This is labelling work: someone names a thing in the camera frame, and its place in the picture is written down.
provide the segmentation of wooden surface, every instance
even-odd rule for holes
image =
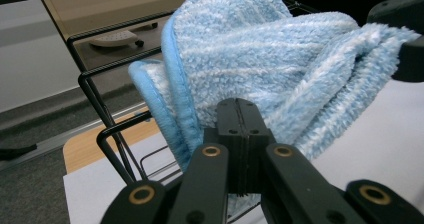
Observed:
[[[62,37],[177,9],[185,0],[43,0]]]
[[[116,122],[125,120],[133,115],[134,114],[126,115],[117,119]],[[65,143],[63,147],[63,157],[65,159],[66,172],[68,174],[105,157],[96,143],[97,135],[104,128],[104,125],[99,125],[98,127],[72,137]],[[152,118],[149,122],[142,122],[128,128],[122,132],[122,135],[128,145],[132,145],[158,132],[159,128]],[[108,142],[116,151],[113,139],[109,138]]]

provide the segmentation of blue microfiber towel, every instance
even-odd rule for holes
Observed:
[[[216,105],[254,102],[280,143],[322,153],[396,71],[419,35],[329,12],[292,17],[281,0],[186,0],[162,33],[164,61],[129,73],[183,170]],[[229,204],[229,212],[245,202]]]

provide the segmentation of gray floor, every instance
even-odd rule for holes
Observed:
[[[122,59],[159,46],[166,19],[158,20],[158,28],[137,27],[132,30],[145,41],[143,48],[133,44],[97,48],[82,42],[77,49],[87,69]],[[161,59],[161,55],[151,58]],[[128,66],[124,66],[93,78],[112,113],[142,102],[127,70]],[[72,130],[98,119],[79,88],[0,113],[0,148],[39,144],[36,151],[26,156],[0,161],[1,224],[69,223],[63,185],[66,170],[62,146],[66,141],[58,143],[56,140],[63,133],[73,133]]]
[[[72,92],[12,110],[12,113],[0,114],[0,120],[18,115],[17,113],[24,116],[16,117],[20,118],[21,123],[0,130],[0,148],[18,148],[40,143],[98,120],[81,90],[75,89]],[[112,112],[142,102],[131,84],[106,92],[104,100]],[[46,103],[43,105],[45,101],[56,103],[57,107],[53,109],[57,110],[42,116],[29,114],[37,113],[37,108],[43,112],[48,106]],[[1,170],[0,223],[69,223],[62,179],[65,174],[62,148]]]

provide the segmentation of black mechanical part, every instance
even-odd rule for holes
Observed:
[[[424,34],[424,0],[387,0],[374,6],[368,23],[384,23],[392,27],[407,27]],[[393,79],[405,82],[424,82],[424,37],[406,42],[399,52],[400,63]]]
[[[268,224],[293,223],[290,213],[281,201],[275,188],[266,177],[261,195],[261,208]]]
[[[230,193],[260,193],[261,151],[274,141],[255,104],[230,98],[218,104],[218,142],[230,152]]]
[[[365,223],[297,148],[271,144],[266,148],[263,164],[292,223]]]
[[[228,150],[204,144],[193,153],[167,223],[225,223],[228,193]]]
[[[164,223],[165,196],[166,189],[158,182],[134,182],[118,194],[101,223]]]
[[[377,182],[350,182],[346,188],[345,199],[367,223],[424,223],[424,216],[414,206]]]

